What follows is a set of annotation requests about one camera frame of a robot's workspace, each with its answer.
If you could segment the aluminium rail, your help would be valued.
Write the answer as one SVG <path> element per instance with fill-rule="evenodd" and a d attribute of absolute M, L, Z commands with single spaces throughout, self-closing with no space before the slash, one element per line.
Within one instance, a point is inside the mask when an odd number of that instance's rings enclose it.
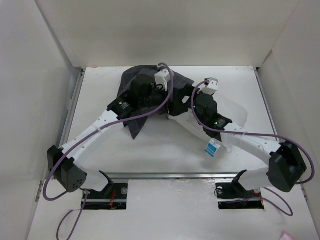
<path fill-rule="evenodd" d="M 209 173 L 106 173 L 111 179 L 160 180 L 160 179 L 233 179 L 237 172 Z"/>

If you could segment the pink object in corner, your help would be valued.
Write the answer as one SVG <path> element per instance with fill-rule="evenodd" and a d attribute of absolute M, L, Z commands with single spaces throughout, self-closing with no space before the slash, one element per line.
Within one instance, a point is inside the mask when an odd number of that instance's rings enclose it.
<path fill-rule="evenodd" d="M 286 231 L 283 231 L 280 235 L 280 240 L 296 240 L 291 234 Z"/>

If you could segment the blue white pillow label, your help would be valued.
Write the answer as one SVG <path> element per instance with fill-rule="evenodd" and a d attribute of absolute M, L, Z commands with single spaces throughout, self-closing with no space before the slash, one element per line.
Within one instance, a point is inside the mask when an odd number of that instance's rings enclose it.
<path fill-rule="evenodd" d="M 220 149 L 221 145 L 218 141 L 211 139 L 209 143 L 207 144 L 207 147 L 205 148 L 205 152 L 211 156 L 212 158 L 215 157 L 217 151 Z"/>

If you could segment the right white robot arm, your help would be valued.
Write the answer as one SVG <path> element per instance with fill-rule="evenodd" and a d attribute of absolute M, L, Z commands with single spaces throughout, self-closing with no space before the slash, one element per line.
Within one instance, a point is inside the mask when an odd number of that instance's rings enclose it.
<path fill-rule="evenodd" d="M 237 197 L 265 187 L 290 192 L 307 170 L 298 145 L 287 139 L 276 141 L 272 134 L 245 133 L 241 126 L 218 112 L 218 103 L 213 95 L 212 90 L 198 89 L 191 84 L 181 89 L 174 88 L 169 115 L 192 134 L 210 140 L 210 153 L 214 143 L 225 148 L 235 146 L 266 164 L 257 170 L 240 171 L 225 191 Z"/>

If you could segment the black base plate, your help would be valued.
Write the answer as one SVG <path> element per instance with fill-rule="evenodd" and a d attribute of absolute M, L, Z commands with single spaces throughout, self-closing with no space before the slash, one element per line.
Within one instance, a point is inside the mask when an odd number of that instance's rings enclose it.
<path fill-rule="evenodd" d="M 234 186 L 231 182 L 215 184 L 214 194 L 220 210 L 264 210 L 260 192 L 247 191 L 241 186 Z"/>
<path fill-rule="evenodd" d="M 128 183 L 114 183 L 111 190 L 98 192 L 91 190 L 84 204 L 84 210 L 126 210 Z"/>

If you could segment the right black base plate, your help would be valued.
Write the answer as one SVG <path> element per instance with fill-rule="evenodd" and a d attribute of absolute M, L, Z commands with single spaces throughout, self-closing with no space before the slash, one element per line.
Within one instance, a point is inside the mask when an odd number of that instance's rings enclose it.
<path fill-rule="evenodd" d="M 264 210 L 260 192 L 247 191 L 241 186 L 234 186 L 231 182 L 215 184 L 214 194 L 220 210 Z"/>

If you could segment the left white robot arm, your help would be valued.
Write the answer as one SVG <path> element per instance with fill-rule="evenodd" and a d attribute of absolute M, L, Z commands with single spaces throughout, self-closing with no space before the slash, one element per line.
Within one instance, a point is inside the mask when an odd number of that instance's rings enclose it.
<path fill-rule="evenodd" d="M 48 178 L 55 178 L 66 193 L 83 188 L 94 190 L 103 199 L 109 197 L 112 180 L 102 171 L 85 170 L 83 161 L 113 133 L 133 125 L 134 135 L 149 116 L 167 113 L 174 92 L 174 76 L 170 70 L 123 73 L 117 97 L 101 116 L 75 139 L 47 150 Z"/>

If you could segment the white pillow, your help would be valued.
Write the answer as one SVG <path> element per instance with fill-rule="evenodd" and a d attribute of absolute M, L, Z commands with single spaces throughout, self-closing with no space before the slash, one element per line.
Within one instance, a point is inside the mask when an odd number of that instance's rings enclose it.
<path fill-rule="evenodd" d="M 222 138 L 221 133 L 217 132 L 217 130 L 223 131 L 226 126 L 232 124 L 233 121 L 231 119 L 218 113 L 218 116 L 213 120 L 210 120 L 209 122 L 201 122 L 193 109 L 189 109 L 188 112 L 179 116 L 171 116 L 171 101 L 168 106 L 169 118 L 171 120 L 179 123 L 196 137 L 204 141 L 214 139 L 228 151 L 231 151 L 232 145 Z"/>

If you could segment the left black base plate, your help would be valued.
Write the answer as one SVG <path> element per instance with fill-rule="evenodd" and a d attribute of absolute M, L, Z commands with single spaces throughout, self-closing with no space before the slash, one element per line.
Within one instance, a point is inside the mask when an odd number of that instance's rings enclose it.
<path fill-rule="evenodd" d="M 128 183 L 114 183 L 111 190 L 98 192 L 91 190 L 84 204 L 84 210 L 126 210 Z"/>

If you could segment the dark grey checked pillowcase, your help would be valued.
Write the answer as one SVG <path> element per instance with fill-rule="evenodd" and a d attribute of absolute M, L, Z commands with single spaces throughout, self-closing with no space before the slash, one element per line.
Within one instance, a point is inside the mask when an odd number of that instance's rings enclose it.
<path fill-rule="evenodd" d="M 132 67 L 126 70 L 121 76 L 121 82 L 117 93 L 117 100 L 124 100 L 129 104 L 128 107 L 125 108 L 125 112 L 127 115 L 120 113 L 119 116 L 121 119 L 127 119 L 135 116 L 140 116 L 135 114 L 135 108 L 132 107 L 129 103 L 129 87 L 132 80 L 139 74 L 146 74 L 149 76 L 155 76 L 160 70 L 155 65 L 139 65 Z M 174 85 L 173 88 L 182 89 L 187 84 L 193 85 L 194 81 L 177 73 L 173 73 Z M 157 112 L 158 115 L 169 114 L 169 102 L 171 102 L 172 96 L 169 101 Z"/>

